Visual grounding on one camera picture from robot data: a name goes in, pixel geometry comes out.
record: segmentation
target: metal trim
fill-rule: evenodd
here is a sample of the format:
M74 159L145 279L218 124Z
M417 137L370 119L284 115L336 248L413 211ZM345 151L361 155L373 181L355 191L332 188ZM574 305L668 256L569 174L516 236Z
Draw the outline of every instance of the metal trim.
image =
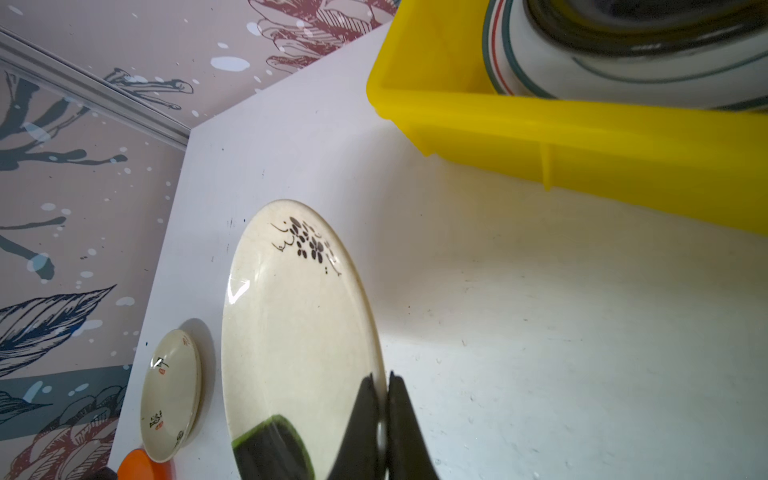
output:
M0 65L19 70L36 81L79 97L126 124L139 127L181 150L190 128L103 79L0 26Z

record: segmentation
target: small plate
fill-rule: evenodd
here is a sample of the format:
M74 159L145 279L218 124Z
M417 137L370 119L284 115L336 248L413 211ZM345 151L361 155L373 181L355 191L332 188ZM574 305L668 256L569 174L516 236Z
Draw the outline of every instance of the small plate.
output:
M197 415L202 386L200 356L192 338L171 330L154 350L141 393L141 441L153 461L179 451Z
M341 241L306 205L266 205L237 245L221 327L224 408L240 476L327 478L371 374L383 401L376 326Z

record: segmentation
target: wallpaper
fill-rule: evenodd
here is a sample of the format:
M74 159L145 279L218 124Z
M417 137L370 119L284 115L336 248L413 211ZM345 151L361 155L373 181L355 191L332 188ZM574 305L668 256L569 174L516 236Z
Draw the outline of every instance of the wallpaper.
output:
M392 20L399 0L10 0L0 24L189 127Z
M75 480L109 456L184 152L0 79L0 478Z

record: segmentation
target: orange object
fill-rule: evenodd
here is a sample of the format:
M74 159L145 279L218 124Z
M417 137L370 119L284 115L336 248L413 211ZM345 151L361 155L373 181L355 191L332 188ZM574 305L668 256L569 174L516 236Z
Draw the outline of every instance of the orange object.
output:
M171 480L170 463L155 463L142 449L126 455L118 468L118 480Z

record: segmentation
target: plate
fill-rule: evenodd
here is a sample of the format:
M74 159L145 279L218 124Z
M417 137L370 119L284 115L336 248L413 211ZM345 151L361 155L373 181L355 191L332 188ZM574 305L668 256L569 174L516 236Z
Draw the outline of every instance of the plate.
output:
M503 65L488 72L500 93L726 111L768 105L768 84L762 81L768 78L768 32L687 55L615 61L556 48L533 29L524 10L523 0L488 7L486 30L495 27L497 33L484 37L484 49ZM493 42L502 44L503 64Z
M167 462L183 445L201 387L197 347L184 331L171 330L152 354L141 392L141 441L153 461Z
M766 27L764 0L522 0L559 48L636 58L721 45Z
M306 205L272 202L246 227L227 282L221 372L245 479L326 478L362 379L372 374L386 397L360 279L331 227Z
M491 0L485 13L482 53L485 70L495 90L504 95L534 96L515 76L507 62L502 37L502 12L504 0Z

